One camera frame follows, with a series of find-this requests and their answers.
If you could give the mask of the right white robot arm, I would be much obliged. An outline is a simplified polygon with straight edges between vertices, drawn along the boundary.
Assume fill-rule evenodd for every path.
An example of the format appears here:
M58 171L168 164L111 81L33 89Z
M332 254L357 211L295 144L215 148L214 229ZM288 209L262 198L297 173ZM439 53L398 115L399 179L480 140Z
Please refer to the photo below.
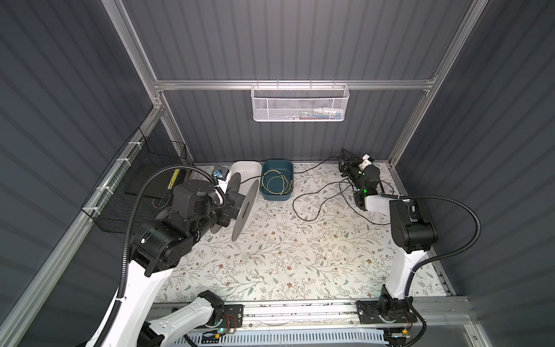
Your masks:
M379 193L382 187L381 171L368 154L357 156L343 148L338 158L338 170L354 188L355 211L384 213L388 218L390 235L397 252L389 278L375 309L386 323L397 322L402 317L413 319L413 299L410 288L416 273L423 266L461 254L470 249L481 235L482 225L477 214L464 203L439 195L388 195ZM466 211L473 219L475 231L470 241L456 250L427 257L429 250L439 240L427 202L440 200L452 203Z

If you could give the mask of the teal plastic tray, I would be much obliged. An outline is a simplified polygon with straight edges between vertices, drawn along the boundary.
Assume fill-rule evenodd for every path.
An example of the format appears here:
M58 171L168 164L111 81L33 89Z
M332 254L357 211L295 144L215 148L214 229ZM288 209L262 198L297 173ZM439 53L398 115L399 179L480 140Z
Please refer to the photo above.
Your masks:
M269 201L289 200L293 192L293 163L270 159L262 165L260 192Z

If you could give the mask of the white plastic tray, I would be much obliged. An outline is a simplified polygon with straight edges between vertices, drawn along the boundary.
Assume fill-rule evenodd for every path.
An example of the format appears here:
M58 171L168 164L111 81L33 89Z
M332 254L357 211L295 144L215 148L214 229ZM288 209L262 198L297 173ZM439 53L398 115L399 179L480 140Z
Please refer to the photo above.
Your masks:
M228 182L227 192L238 192L247 195L254 187L254 196L260 191L262 165L257 161L243 160L233 163L230 167L231 178Z

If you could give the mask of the dark grey cable spool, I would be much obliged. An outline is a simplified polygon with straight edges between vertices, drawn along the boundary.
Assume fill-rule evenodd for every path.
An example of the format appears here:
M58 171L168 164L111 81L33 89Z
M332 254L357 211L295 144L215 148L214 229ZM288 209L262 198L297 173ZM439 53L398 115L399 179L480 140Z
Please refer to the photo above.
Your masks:
M254 201L259 189L259 180L256 177L245 184L241 183L241 173L231 175L226 192L231 197L231 220L235 221L232 233L232 241L236 241L243 231L249 214L254 206Z

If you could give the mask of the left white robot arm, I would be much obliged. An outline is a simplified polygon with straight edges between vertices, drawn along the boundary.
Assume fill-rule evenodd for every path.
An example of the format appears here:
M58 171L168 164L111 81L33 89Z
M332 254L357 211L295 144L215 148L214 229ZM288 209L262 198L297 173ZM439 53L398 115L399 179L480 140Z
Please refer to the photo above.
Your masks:
M202 179L173 187L173 200L155 220L134 228L144 193L166 172L194 171ZM227 227L244 200L238 192L240 173L217 166L212 173L196 166L166 166L145 180L137 193L124 234L119 285L101 324L86 346L168 346L179 338L195 345L187 335L208 328L204 339L216 341L237 327L225 313L225 302L206 290L190 304L157 320L147 320L161 286L182 257L211 229Z

